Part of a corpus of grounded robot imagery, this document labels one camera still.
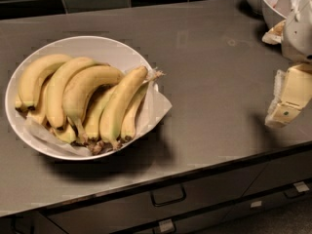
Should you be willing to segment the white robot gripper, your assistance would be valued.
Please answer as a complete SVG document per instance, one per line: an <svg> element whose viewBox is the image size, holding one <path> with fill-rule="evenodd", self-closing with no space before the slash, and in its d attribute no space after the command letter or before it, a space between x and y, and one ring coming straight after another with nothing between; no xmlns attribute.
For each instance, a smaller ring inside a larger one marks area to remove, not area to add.
<svg viewBox="0 0 312 234"><path fill-rule="evenodd" d="M300 0L286 20L262 36L266 44L280 44L282 54L294 62L312 61L312 0ZM267 111L265 125L287 126L312 99L312 65L300 63L286 72L278 70L274 80L274 98Z"/></svg>

